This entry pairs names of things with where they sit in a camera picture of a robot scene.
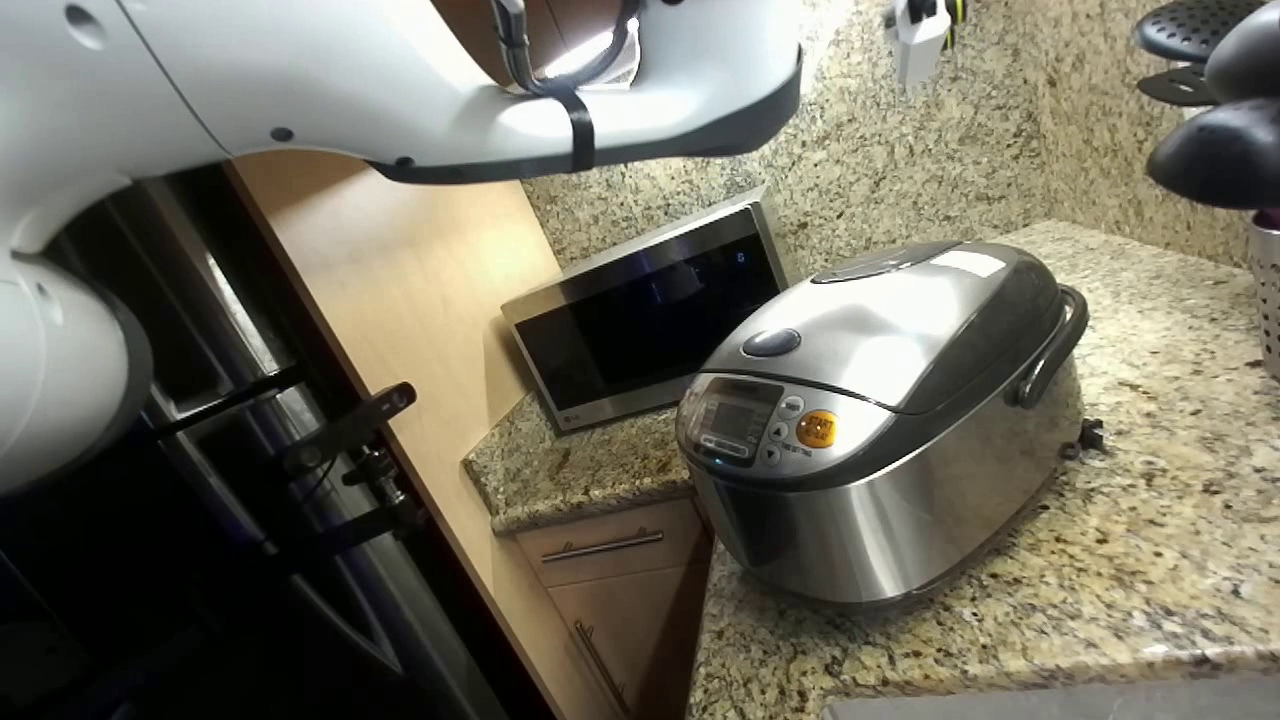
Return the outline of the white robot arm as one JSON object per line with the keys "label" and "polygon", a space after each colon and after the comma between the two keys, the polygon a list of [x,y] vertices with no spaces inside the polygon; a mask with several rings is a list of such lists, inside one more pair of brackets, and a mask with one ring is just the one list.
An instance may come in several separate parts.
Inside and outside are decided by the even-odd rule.
{"label": "white robot arm", "polygon": [[45,260],[96,201],[275,147],[405,185],[739,156],[802,104],[791,0],[628,0],[624,89],[491,81],[431,0],[0,0],[0,487],[111,446],[154,351]]}

